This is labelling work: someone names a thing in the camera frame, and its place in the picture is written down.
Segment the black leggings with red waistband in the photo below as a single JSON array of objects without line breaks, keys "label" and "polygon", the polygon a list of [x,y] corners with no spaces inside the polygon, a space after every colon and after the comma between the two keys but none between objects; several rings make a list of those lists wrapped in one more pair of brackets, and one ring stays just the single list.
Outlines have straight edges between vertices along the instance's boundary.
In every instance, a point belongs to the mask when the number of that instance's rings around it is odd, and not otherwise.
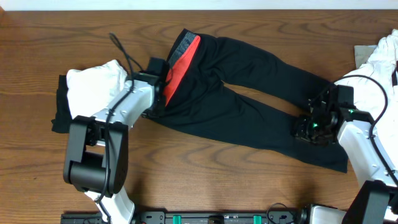
[{"label": "black leggings with red waistband", "polygon": [[165,110],[154,118],[156,123],[347,171],[348,157],[341,146],[316,146],[295,139],[291,133],[294,116],[231,89],[231,85],[252,88],[308,111],[309,99],[328,85],[327,80],[245,42],[186,29],[174,42],[167,62]]}]

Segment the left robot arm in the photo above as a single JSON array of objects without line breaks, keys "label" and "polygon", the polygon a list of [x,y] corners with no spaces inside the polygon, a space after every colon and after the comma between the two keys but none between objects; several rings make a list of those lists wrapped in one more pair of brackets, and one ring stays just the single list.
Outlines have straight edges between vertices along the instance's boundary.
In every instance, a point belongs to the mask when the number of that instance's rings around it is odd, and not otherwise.
[{"label": "left robot arm", "polygon": [[100,210],[97,217],[78,217],[75,223],[131,223],[135,205],[124,183],[128,170],[128,132],[140,116],[158,117],[165,109],[163,90],[169,64],[151,58],[134,72],[107,107],[70,125],[63,179],[87,195]]}]

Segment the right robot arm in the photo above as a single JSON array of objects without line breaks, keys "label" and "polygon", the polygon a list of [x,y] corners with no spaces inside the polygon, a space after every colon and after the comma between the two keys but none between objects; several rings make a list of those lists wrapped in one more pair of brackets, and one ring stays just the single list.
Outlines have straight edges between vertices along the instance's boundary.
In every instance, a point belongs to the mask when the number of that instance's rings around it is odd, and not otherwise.
[{"label": "right robot arm", "polygon": [[296,122],[299,140],[340,145],[348,155],[360,190],[346,211],[326,205],[307,205],[298,223],[397,223],[397,173],[376,133],[370,113],[354,106],[351,86],[331,86],[309,102],[311,114]]}]

